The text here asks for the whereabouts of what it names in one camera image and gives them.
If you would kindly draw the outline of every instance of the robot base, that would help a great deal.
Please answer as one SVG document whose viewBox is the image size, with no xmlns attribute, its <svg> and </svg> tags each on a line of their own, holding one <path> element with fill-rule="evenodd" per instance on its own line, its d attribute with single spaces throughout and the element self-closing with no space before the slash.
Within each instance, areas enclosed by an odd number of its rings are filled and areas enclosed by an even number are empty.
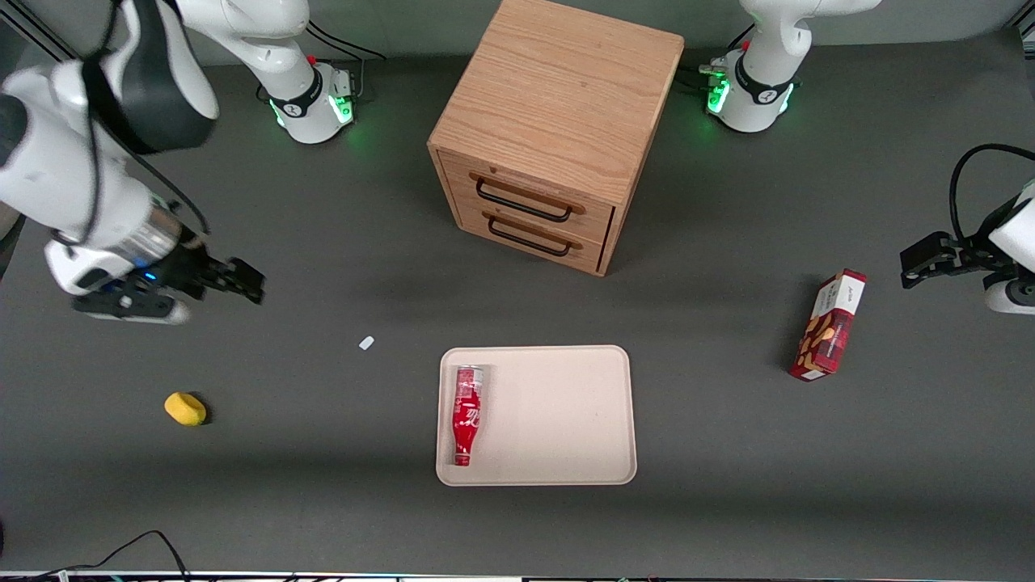
<svg viewBox="0 0 1035 582">
<path fill-rule="evenodd" d="M 701 71 L 710 75 L 712 89 L 708 93 L 708 105 L 705 111 L 718 117 L 730 128 L 744 134 L 756 134 L 768 129 L 787 106 L 794 91 L 792 84 L 782 95 L 768 104 L 755 103 L 751 94 L 740 86 L 736 80 L 727 74 L 733 70 L 736 62 L 743 56 L 741 50 L 712 59 L 710 66 L 704 66 Z"/>
<path fill-rule="evenodd" d="M 353 120 L 354 98 L 348 70 L 337 70 L 326 63 L 314 65 L 323 78 L 323 93 L 302 117 L 291 117 L 277 110 L 276 122 L 299 143 L 318 144 L 333 138 Z"/>
</svg>

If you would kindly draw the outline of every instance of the black cable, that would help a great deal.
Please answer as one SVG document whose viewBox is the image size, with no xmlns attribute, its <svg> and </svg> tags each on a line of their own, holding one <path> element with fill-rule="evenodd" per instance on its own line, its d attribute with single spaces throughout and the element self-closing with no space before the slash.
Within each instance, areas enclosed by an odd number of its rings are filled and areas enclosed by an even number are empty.
<svg viewBox="0 0 1035 582">
<path fill-rule="evenodd" d="M 313 21 L 309 21 L 309 26 L 312 26 L 313 28 L 315 28 L 317 30 L 317 32 L 323 34 L 324 36 L 326 36 L 327 38 L 330 38 L 331 40 L 335 40 L 337 42 L 341 42 L 341 43 L 345 45 L 346 47 L 352 47 L 353 49 L 362 51 L 364 53 L 369 53 L 369 54 L 372 54 L 372 55 L 380 58 L 383 61 L 388 60 L 388 57 L 382 55 L 381 53 L 379 53 L 377 51 L 372 51 L 372 50 L 366 49 L 364 47 L 360 47 L 359 45 L 355 45 L 353 42 L 349 42 L 348 40 L 343 40 L 343 39 L 338 38 L 337 36 L 334 36 L 333 34 L 328 33 L 324 29 L 320 28 L 320 26 L 317 25 L 317 23 L 315 23 Z"/>
<path fill-rule="evenodd" d="M 319 34 L 317 34 L 316 32 L 314 32 L 313 29 L 310 29 L 310 28 L 306 28 L 305 32 L 308 32 L 309 36 L 316 38 L 317 40 L 323 42 L 324 45 L 327 45 L 328 47 L 330 47 L 331 49 L 334 49 L 335 51 L 341 51 L 341 52 L 349 55 L 350 57 L 356 59 L 357 61 L 363 60 L 363 57 L 360 57 L 359 55 L 357 55 L 356 53 L 353 53 L 352 51 L 349 51 L 347 49 L 343 49 L 343 48 L 341 48 L 341 47 L 338 47 L 336 45 L 333 45 L 330 40 L 327 40 L 327 39 L 323 38 L 322 36 L 320 36 Z"/>
<path fill-rule="evenodd" d="M 341 47 L 332 43 L 330 40 L 327 40 L 326 38 L 321 37 L 319 34 L 317 34 L 316 32 L 314 32 L 309 28 L 306 28 L 305 32 L 308 32 L 310 36 L 313 36 L 317 40 L 323 42 L 324 45 L 327 45 L 331 49 L 334 49 L 335 51 L 341 51 L 341 52 L 343 52 L 343 53 L 345 53 L 345 54 L 347 54 L 347 55 L 351 56 L 352 58 L 354 58 L 354 59 L 356 59 L 356 60 L 359 61 L 359 90 L 356 91 L 356 95 L 355 96 L 357 98 L 360 97 L 360 96 L 362 96 L 363 89 L 366 87 L 366 59 L 364 59 L 363 57 L 360 57 L 359 55 L 357 55 L 356 53 L 353 53 L 352 51 L 343 49 L 343 48 L 341 48 Z"/>
<path fill-rule="evenodd" d="M 755 28 L 755 23 L 752 22 L 751 26 L 745 28 L 744 31 L 741 32 L 739 36 L 737 36 L 736 38 L 734 38 L 733 42 L 730 42 L 730 45 L 727 46 L 726 50 L 727 51 L 732 51 L 733 48 L 736 47 L 737 43 L 740 42 L 741 39 L 743 39 L 745 36 L 747 36 L 747 33 L 750 32 L 753 28 Z"/>
<path fill-rule="evenodd" d="M 180 200 L 183 201 L 183 204 L 185 204 L 186 207 L 190 209 L 190 212 L 195 215 L 195 217 L 198 219 L 198 224 L 201 225 L 201 232 L 202 233 L 204 233 L 204 234 L 212 234 L 211 229 L 208 228 L 208 220 L 205 219 L 205 214 L 202 213 L 201 208 L 199 208 L 198 205 L 195 204 L 193 200 L 190 200 L 190 197 L 188 197 L 187 195 L 183 194 L 183 191 L 181 191 L 176 184 L 174 184 L 172 180 L 170 180 L 169 178 L 167 178 L 165 176 L 165 174 L 162 174 L 161 172 L 155 170 L 154 166 L 151 166 L 150 164 L 148 164 L 146 159 L 144 159 L 143 157 L 140 156 L 140 154 L 138 154 L 135 151 L 131 151 L 128 148 L 125 148 L 125 146 L 122 146 L 122 147 L 127 152 L 129 152 L 129 155 L 132 156 L 132 158 L 137 162 L 137 164 L 140 164 L 141 166 L 143 166 L 144 169 L 147 170 L 148 172 L 150 172 L 150 174 L 152 176 L 154 176 L 155 178 L 157 178 L 158 181 L 162 183 L 162 185 L 165 185 L 167 188 L 169 188 L 170 192 L 172 192 L 174 195 L 176 195 L 176 198 L 179 198 Z"/>
<path fill-rule="evenodd" d="M 112 36 L 115 34 L 115 24 L 118 21 L 119 16 L 119 5 L 114 0 L 111 3 L 108 11 L 108 25 L 105 26 L 105 35 L 100 39 L 100 45 L 94 49 L 93 54 L 100 54 L 106 50 L 108 43 L 112 40 Z M 85 246 L 90 237 L 93 236 L 93 230 L 97 226 L 97 217 L 100 213 L 100 148 L 97 145 L 97 130 L 93 126 L 93 107 L 90 105 L 89 100 L 86 104 L 86 135 L 90 143 L 90 165 L 93 170 L 93 194 L 90 200 L 90 215 L 86 221 L 86 226 L 83 228 L 83 233 L 79 237 L 77 244 Z M 54 239 L 61 242 L 65 246 L 71 249 L 71 241 L 68 240 L 64 235 L 58 233 L 56 230 L 51 231 Z"/>
<path fill-rule="evenodd" d="M 106 51 L 108 48 L 108 43 L 111 41 L 112 36 L 115 34 L 115 25 L 118 23 L 118 8 L 119 8 L 118 1 L 112 0 L 111 11 L 109 12 L 108 16 L 108 25 L 105 27 L 105 36 L 101 39 L 100 45 L 94 50 L 93 53 L 94 55 Z M 93 197 L 90 203 L 90 216 L 87 220 L 86 228 L 83 230 L 83 235 L 80 237 L 80 240 L 78 242 L 73 243 L 72 241 L 62 236 L 57 231 L 52 231 L 52 235 L 54 236 L 55 240 L 58 240 L 59 242 L 65 244 L 66 246 L 70 246 L 71 244 L 85 245 L 87 243 L 87 241 L 90 239 L 90 236 L 93 234 L 94 228 L 96 228 L 97 219 L 100 210 L 100 190 L 102 185 L 100 181 L 100 151 L 99 151 L 99 146 L 97 144 L 96 128 L 93 126 L 94 112 L 93 108 L 89 105 L 89 103 L 87 104 L 86 110 L 87 110 L 87 115 L 86 115 L 87 136 L 90 142 L 90 158 L 91 158 L 91 164 L 93 166 Z M 109 134 L 109 137 L 111 137 L 115 143 L 117 143 L 123 150 L 125 150 L 126 153 L 128 153 L 134 158 L 134 161 L 137 162 L 137 164 L 140 164 L 145 170 L 147 170 L 152 176 L 157 178 L 158 181 L 160 181 L 167 188 L 169 188 L 169 191 L 172 192 L 173 195 L 175 195 L 177 198 L 183 201 L 183 203 L 187 206 L 187 208 L 190 209 L 190 212 L 193 212 L 194 215 L 198 219 L 198 223 L 201 225 L 202 233 L 206 235 L 211 234 L 211 230 L 209 229 L 208 226 L 208 220 L 205 219 L 205 214 L 201 211 L 201 208 L 199 208 L 198 205 L 195 204 L 193 200 L 190 200 L 190 197 L 184 194 L 183 191 L 181 191 L 176 184 L 172 182 L 172 180 L 167 178 L 161 172 L 158 172 L 154 168 L 154 166 L 151 166 L 147 161 L 141 157 L 140 154 L 126 147 L 126 145 L 122 143 L 122 140 L 118 139 L 118 137 L 111 134 Z"/>
<path fill-rule="evenodd" d="M 970 158 L 974 157 L 975 154 L 986 150 L 1005 151 L 1007 153 L 1012 153 L 1014 155 L 1031 159 L 1032 162 L 1035 162 L 1035 151 L 1006 144 L 981 144 L 968 150 L 967 153 L 959 158 L 959 162 L 956 162 L 956 167 L 952 170 L 952 178 L 949 180 L 949 221 L 952 222 L 952 234 L 955 235 L 956 240 L 959 241 L 964 251 L 967 252 L 974 262 L 985 268 L 995 270 L 990 261 L 977 256 L 973 242 L 964 236 L 964 231 L 959 227 L 959 211 L 956 208 L 956 188 L 959 185 L 959 175 L 964 171 L 964 166 L 966 166 Z"/>
<path fill-rule="evenodd" d="M 33 576 L 31 578 L 28 578 L 26 580 L 26 582 L 41 582 L 42 580 L 46 580 L 46 579 L 50 578 L 51 576 L 54 576 L 55 574 L 57 574 L 59 572 L 62 572 L 62 571 L 68 571 L 68 570 L 71 570 L 71 571 L 93 570 L 95 568 L 100 568 L 100 566 L 105 565 L 106 563 L 108 563 L 108 560 L 114 558 L 122 550 L 125 550 L 129 546 L 132 546 L 134 544 L 136 544 L 137 542 L 139 542 L 143 537 L 146 537 L 146 536 L 148 536 L 148 535 L 150 535 L 152 533 L 154 533 L 158 537 L 161 537 L 161 541 L 166 543 L 166 547 L 169 548 L 169 552 L 171 554 L 173 554 L 173 559 L 176 560 L 176 569 L 180 571 L 180 576 L 182 577 L 182 579 L 183 580 L 189 580 L 189 578 L 187 577 L 186 565 L 184 565 L 183 559 L 180 558 L 179 552 L 177 552 L 176 548 L 173 547 L 173 544 L 172 544 L 172 542 L 169 541 L 169 537 L 166 537 L 166 534 L 162 533 L 161 531 L 157 530 L 157 529 L 149 529 L 149 530 L 145 531 L 144 533 L 141 533 L 140 535 L 138 535 L 138 536 L 134 537 L 132 540 L 126 542 L 125 544 L 119 546 L 118 548 L 115 549 L 115 551 L 113 551 L 112 553 L 108 554 L 105 557 L 105 559 L 98 561 L 97 563 L 81 563 L 81 564 L 76 564 L 76 565 L 66 565 L 64 568 L 58 568 L 56 570 L 52 570 L 50 572 L 45 572 L 43 574 L 39 574 L 37 576 Z"/>
</svg>

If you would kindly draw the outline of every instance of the tray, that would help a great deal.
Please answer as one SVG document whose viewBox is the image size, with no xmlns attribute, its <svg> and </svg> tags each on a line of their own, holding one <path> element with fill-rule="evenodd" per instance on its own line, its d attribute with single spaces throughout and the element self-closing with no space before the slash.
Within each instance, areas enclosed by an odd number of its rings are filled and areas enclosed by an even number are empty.
<svg viewBox="0 0 1035 582">
<path fill-rule="evenodd" d="M 456 367 L 485 371 L 471 466 L 453 460 Z M 454 348 L 439 371 L 439 479 L 450 487 L 625 485 L 637 472 L 629 357 L 618 346 Z"/>
</svg>

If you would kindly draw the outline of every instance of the drawer handle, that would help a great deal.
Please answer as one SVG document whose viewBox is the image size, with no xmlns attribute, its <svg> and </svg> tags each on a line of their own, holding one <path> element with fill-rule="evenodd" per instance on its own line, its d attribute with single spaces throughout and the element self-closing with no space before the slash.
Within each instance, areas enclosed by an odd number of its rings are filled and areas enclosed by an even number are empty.
<svg viewBox="0 0 1035 582">
<path fill-rule="evenodd" d="M 500 198 L 499 196 L 494 196 L 492 194 L 489 194 L 487 192 L 481 190 L 481 186 L 483 186 L 484 184 L 485 180 L 482 178 L 478 178 L 478 183 L 474 185 L 474 190 L 477 191 L 478 196 L 480 198 L 487 200 L 490 202 L 495 202 L 496 204 L 499 204 L 501 206 L 506 206 L 507 208 L 513 208 L 514 210 L 528 212 L 529 214 L 532 214 L 533 216 L 537 216 L 539 219 L 544 219 L 546 221 L 551 221 L 554 223 L 563 223 L 564 221 L 567 221 L 571 216 L 571 210 L 573 210 L 571 206 L 568 206 L 568 209 L 565 210 L 563 214 L 551 214 L 550 212 L 543 212 L 538 208 L 525 206 L 524 204 L 518 202 L 511 202 L 505 198 Z"/>
<path fill-rule="evenodd" d="M 545 253 L 548 255 L 553 255 L 555 257 L 563 257 L 563 256 L 565 256 L 565 255 L 568 254 L 568 251 L 571 250 L 571 243 L 570 242 L 567 242 L 567 243 L 564 244 L 564 250 L 563 251 L 557 251 L 556 249 L 551 249 L 550 246 L 545 246 L 545 245 L 539 244 L 538 242 L 532 242 L 531 240 L 525 240 L 524 238 L 522 238 L 520 236 L 516 236 L 516 235 L 510 234 L 508 232 L 503 232 L 502 230 L 496 229 L 496 228 L 493 227 L 493 225 L 495 225 L 495 224 L 496 224 L 496 216 L 490 216 L 489 217 L 489 232 L 495 234 L 496 236 L 499 236 L 500 238 L 505 238 L 505 239 L 507 239 L 507 240 L 509 240 L 511 242 L 516 242 L 518 244 L 524 244 L 525 246 L 528 246 L 530 249 L 535 249 L 536 251 L 538 251 L 540 253 Z"/>
</svg>

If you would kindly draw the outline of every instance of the wood grain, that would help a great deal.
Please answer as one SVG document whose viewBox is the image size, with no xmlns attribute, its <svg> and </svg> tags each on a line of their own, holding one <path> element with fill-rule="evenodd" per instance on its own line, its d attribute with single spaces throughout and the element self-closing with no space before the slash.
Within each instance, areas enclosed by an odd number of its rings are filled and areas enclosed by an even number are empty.
<svg viewBox="0 0 1035 582">
<path fill-rule="evenodd" d="M 430 144 L 626 203 L 683 39 L 544 0 L 504 0 Z"/>
</svg>

